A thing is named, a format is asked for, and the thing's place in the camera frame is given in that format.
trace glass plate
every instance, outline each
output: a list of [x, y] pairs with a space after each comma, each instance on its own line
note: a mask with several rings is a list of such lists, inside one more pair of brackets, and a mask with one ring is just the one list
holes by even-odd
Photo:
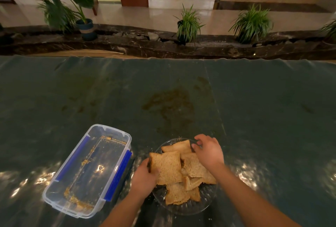
[[[175, 138], [168, 140], [167, 142], [163, 143], [155, 153], [163, 153], [161, 150], [162, 146], [169, 146], [179, 141], [190, 140], [190, 143], [196, 143], [196, 141], [187, 139], [187, 138]], [[199, 194], [201, 196], [201, 201], [193, 201], [188, 200], [187, 202], [181, 205], [166, 205], [165, 197], [167, 194], [167, 189], [165, 185], [157, 185], [154, 190], [153, 194], [155, 199], [167, 210], [170, 212], [177, 214], [177, 215], [194, 215], [199, 212], [202, 212], [206, 209], [212, 202], [212, 200], [216, 197], [217, 185], [208, 185], [208, 184], [201, 184], [199, 186]]]

